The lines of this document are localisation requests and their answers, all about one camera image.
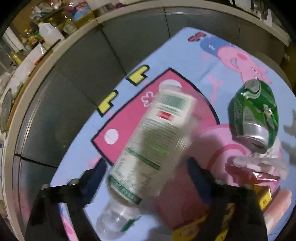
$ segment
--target cartoon eye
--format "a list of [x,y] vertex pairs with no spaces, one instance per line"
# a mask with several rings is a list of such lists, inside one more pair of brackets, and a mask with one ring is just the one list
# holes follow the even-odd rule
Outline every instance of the cartoon eye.
[[254,69],[253,67],[251,68],[251,70],[253,70],[256,74],[258,74],[257,70]]

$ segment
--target peppa pig tablecloth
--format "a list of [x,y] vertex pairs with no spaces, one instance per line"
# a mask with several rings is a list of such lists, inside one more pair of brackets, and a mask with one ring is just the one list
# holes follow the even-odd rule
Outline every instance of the peppa pig tablecloth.
[[[292,153],[296,149],[292,125],[296,117],[293,109],[296,98],[285,82],[260,60],[202,30],[182,29],[106,96],[72,142],[51,185],[64,185],[72,178],[79,178],[100,157],[112,165],[153,98],[167,84],[196,93],[198,100],[194,111],[198,125],[193,130],[193,144],[187,155],[194,156],[201,167],[210,170],[216,178],[235,185],[225,171],[227,159],[249,155],[250,151],[233,141],[227,108],[242,84],[254,78],[268,83],[274,92],[280,119],[278,138],[283,159],[289,163],[289,175],[280,185],[293,193],[292,205],[268,237],[273,241],[296,204],[296,164]],[[108,200],[104,181],[93,203],[85,208],[94,229]],[[118,240],[171,240],[172,228],[201,217],[207,211],[182,164],[152,206]],[[77,240],[67,207],[60,204],[60,210],[69,240]]]

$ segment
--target white circle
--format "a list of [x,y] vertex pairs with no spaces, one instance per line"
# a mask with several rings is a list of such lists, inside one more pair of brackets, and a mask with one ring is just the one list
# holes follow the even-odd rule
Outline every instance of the white circle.
[[175,86],[175,87],[182,88],[182,85],[178,81],[167,79],[167,80],[162,81],[159,84],[158,91],[161,91],[164,86],[168,86],[168,85],[172,85],[172,86]]
[[104,135],[104,140],[107,144],[113,145],[118,140],[118,131],[115,129],[110,129],[106,131]]

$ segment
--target cabinet door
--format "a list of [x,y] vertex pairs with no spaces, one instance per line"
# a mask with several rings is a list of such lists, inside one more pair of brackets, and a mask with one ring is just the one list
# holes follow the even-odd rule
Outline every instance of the cabinet door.
[[28,108],[17,153],[58,167],[73,139],[95,110],[96,105],[53,69]]
[[165,8],[170,36],[184,27],[198,28],[237,45],[239,19],[235,16],[202,8]]
[[238,46],[248,53],[257,52],[266,54],[278,65],[284,56],[284,44],[266,30],[246,20],[240,19]]
[[54,68],[97,105],[126,75],[100,27],[78,40]]
[[23,234],[29,221],[35,198],[43,184],[50,183],[56,168],[46,167],[18,156],[13,160],[12,188],[17,218]]
[[102,25],[127,73],[169,39],[163,9],[127,14]]

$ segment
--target green can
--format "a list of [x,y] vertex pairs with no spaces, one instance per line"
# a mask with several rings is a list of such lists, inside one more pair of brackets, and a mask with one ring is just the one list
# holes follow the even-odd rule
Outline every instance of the green can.
[[235,94],[233,120],[236,139],[253,152],[266,153],[279,128],[279,116],[270,87],[258,79],[248,80]]

